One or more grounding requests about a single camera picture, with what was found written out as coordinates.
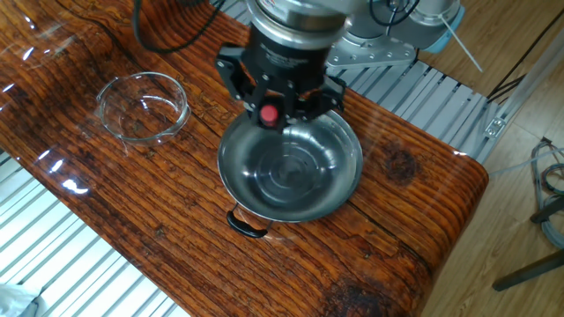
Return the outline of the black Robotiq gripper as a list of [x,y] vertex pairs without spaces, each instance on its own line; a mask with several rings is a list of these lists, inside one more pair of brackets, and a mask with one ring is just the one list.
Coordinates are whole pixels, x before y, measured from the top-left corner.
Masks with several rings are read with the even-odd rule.
[[[254,85],[244,71],[244,66]],[[284,127],[311,122],[330,110],[345,110],[346,83],[337,77],[324,77],[330,48],[304,50],[289,48],[271,40],[257,28],[251,28],[245,47],[225,43],[215,58],[215,67],[231,97],[244,104],[249,119],[263,126],[260,110],[265,95],[267,75],[275,91],[284,92]],[[303,99],[299,93],[314,90]]]

